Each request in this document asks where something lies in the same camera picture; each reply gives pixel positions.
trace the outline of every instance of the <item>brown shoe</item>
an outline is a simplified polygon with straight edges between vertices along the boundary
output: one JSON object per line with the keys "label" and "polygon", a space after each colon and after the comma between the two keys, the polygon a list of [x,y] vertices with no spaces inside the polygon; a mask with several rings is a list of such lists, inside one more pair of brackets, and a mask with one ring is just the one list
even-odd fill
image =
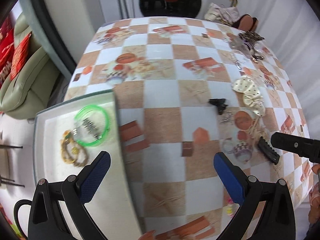
{"label": "brown shoe", "polygon": [[252,19],[253,19],[253,25],[252,25],[252,28],[251,28],[250,31],[251,32],[255,32],[256,29],[257,29],[259,21],[258,21],[258,19],[256,17],[253,17]]}
{"label": "brown shoe", "polygon": [[249,14],[242,15],[231,27],[234,27],[241,31],[249,31],[252,29],[253,19]]}

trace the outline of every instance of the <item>person's hand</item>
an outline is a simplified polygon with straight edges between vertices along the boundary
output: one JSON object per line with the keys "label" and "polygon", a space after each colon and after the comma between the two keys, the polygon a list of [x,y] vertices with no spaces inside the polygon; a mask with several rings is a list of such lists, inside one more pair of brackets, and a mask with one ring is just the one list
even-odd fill
{"label": "person's hand", "polygon": [[[318,174],[320,170],[320,164],[314,165],[312,171]],[[319,192],[319,182],[313,186],[313,189],[309,192],[309,202],[310,202],[310,212],[308,220],[310,224],[314,224],[320,218],[320,192]]]}

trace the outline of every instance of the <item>black claw clip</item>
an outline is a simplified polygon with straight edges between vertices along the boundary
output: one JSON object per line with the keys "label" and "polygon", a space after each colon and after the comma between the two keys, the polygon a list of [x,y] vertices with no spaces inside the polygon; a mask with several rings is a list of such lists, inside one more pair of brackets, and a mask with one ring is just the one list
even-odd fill
{"label": "black claw clip", "polygon": [[225,98],[213,98],[209,99],[209,104],[214,105],[218,108],[218,114],[222,115],[223,111],[227,108],[228,105],[225,104]]}
{"label": "black claw clip", "polygon": [[270,147],[270,145],[262,136],[260,137],[260,140],[258,142],[258,148],[269,161],[271,161],[274,165],[278,164],[280,155]]}

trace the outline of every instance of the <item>blue gripper pad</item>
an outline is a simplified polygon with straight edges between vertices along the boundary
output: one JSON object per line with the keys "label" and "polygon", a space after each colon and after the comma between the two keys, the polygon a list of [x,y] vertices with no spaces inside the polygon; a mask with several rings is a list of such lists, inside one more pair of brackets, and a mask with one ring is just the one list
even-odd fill
{"label": "blue gripper pad", "polygon": [[245,178],[247,176],[239,167],[234,166],[222,152],[215,154],[213,166],[232,198],[232,201],[242,205],[245,199],[244,183],[246,183]]}
{"label": "blue gripper pad", "polygon": [[84,179],[83,183],[80,185],[80,201],[82,204],[88,203],[92,200],[94,194],[96,193],[100,183],[102,182],[104,176],[107,174],[110,165],[111,157],[107,152],[104,153],[102,158],[95,163],[96,159],[90,164],[84,167],[89,167],[94,165],[92,170],[89,172],[88,176]]}

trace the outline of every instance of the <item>black tool handle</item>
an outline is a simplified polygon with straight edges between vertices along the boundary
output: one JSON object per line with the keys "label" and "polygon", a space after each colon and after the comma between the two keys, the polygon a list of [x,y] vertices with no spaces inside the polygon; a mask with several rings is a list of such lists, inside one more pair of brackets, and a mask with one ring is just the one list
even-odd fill
{"label": "black tool handle", "polygon": [[309,158],[313,163],[320,163],[320,141],[295,135],[276,132],[271,136],[274,148],[296,153]]}

